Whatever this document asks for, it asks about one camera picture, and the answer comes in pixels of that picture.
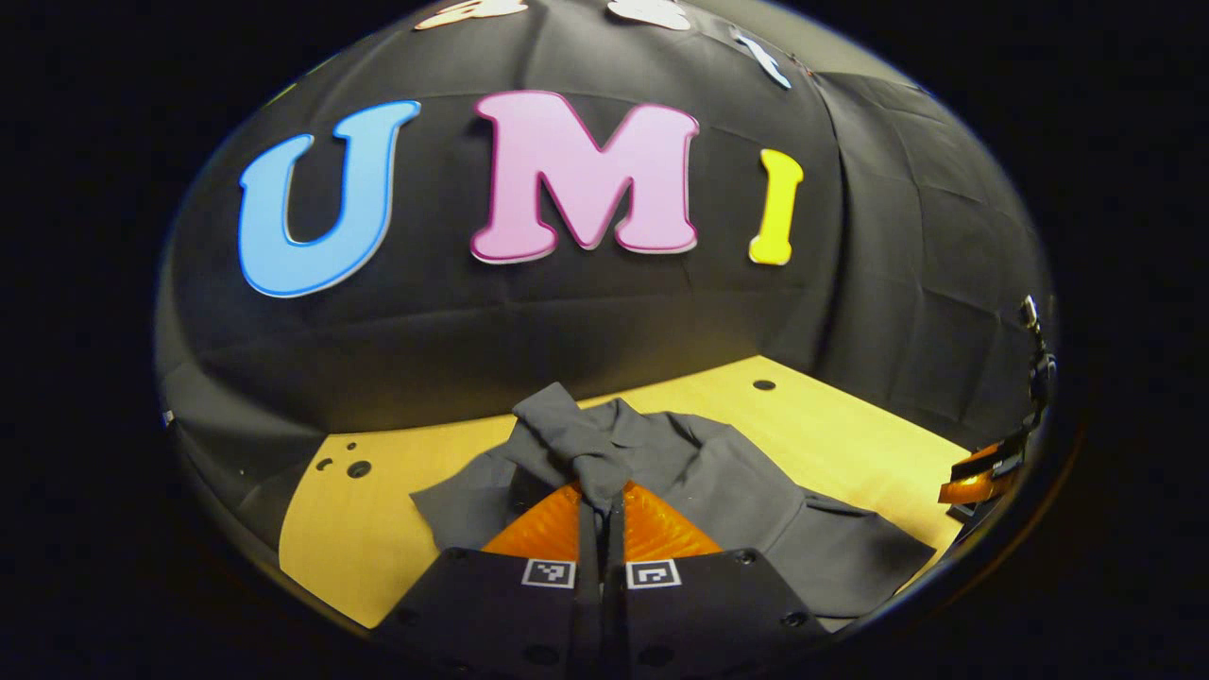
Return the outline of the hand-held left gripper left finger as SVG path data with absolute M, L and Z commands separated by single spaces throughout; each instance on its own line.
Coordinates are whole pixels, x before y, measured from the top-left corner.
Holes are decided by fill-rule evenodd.
M 595 512 L 561 486 L 491 538 L 450 547 L 374 640 L 435 679 L 591 676 L 602 636 Z

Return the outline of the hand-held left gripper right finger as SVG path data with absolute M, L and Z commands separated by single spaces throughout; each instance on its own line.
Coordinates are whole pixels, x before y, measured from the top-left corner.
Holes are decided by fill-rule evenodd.
M 827 638 L 759 551 L 723 551 L 640 484 L 617 501 L 604 574 L 611 678 L 752 679 Z

